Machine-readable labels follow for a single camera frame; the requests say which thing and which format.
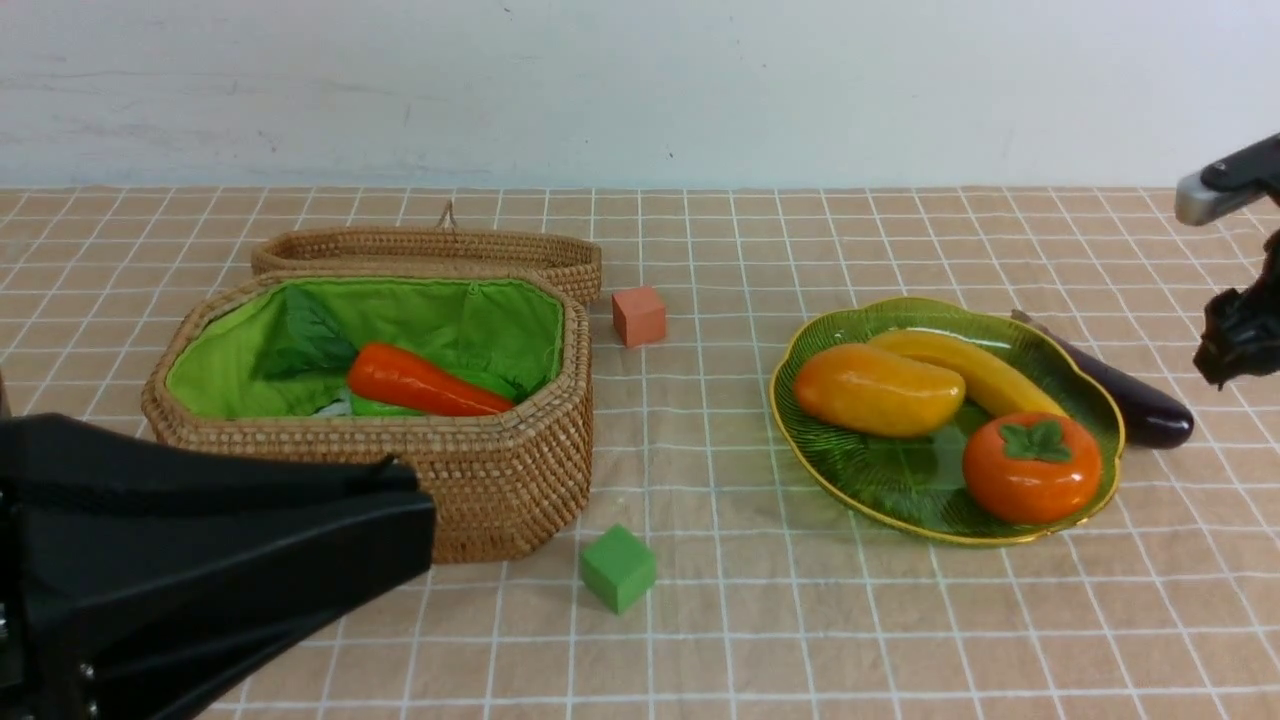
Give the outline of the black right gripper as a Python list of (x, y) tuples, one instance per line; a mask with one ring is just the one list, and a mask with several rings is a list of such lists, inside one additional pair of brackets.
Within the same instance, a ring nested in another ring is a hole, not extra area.
[(1279, 372), (1277, 232), (1263, 250), (1262, 269), (1248, 288), (1228, 288), (1204, 305), (1204, 331), (1193, 364), (1219, 389), (1236, 378)]

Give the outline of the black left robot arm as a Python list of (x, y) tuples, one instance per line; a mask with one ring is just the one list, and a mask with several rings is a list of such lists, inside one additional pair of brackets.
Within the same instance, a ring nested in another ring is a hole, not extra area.
[(3, 413), (3, 716), (193, 719), (426, 573), (413, 470), (202, 454)]

